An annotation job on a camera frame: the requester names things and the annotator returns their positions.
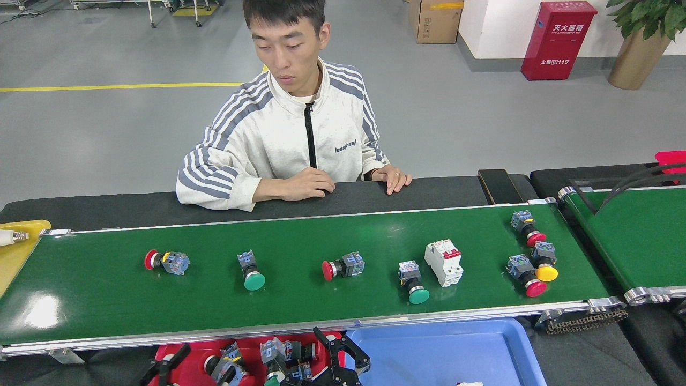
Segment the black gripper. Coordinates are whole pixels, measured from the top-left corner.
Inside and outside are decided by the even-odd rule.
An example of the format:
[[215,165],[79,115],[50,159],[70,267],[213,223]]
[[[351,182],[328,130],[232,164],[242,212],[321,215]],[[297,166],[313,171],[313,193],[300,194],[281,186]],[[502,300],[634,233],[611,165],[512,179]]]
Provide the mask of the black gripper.
[[[314,335],[321,342],[330,359],[326,370],[312,380],[300,380],[298,385],[362,385],[360,374],[370,371],[370,357],[343,333],[339,339],[328,339],[318,327],[313,329]],[[345,352],[355,361],[355,369],[341,366],[339,352]]]

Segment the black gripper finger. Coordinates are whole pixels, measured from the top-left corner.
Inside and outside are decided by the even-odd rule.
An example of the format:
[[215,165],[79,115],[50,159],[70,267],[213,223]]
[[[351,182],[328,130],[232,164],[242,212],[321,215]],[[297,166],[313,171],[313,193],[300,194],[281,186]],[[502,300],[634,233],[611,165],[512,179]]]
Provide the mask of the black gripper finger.
[[172,370],[176,369],[190,352],[190,344],[182,344],[179,351],[171,355],[169,359],[151,361],[148,370],[140,379],[140,385],[149,385],[155,378],[158,379],[157,385],[176,385],[175,383],[169,383]]

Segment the person's right hand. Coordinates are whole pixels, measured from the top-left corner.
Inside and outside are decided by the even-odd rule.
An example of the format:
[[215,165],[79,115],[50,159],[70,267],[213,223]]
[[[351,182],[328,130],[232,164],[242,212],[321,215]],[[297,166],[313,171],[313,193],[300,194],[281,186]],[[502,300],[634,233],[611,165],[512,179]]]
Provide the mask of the person's right hand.
[[323,198],[334,190],[335,182],[326,171],[308,167],[285,180],[284,200],[301,201],[307,198]]

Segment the person's left hand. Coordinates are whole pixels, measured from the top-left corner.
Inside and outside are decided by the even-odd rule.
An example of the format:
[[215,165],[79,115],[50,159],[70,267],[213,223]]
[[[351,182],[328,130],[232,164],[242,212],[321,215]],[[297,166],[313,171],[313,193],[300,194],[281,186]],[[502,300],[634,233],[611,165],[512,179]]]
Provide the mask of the person's left hand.
[[405,174],[401,169],[392,164],[371,170],[367,173],[367,177],[370,181],[384,183],[385,193],[388,196],[398,193],[413,181],[411,174]]

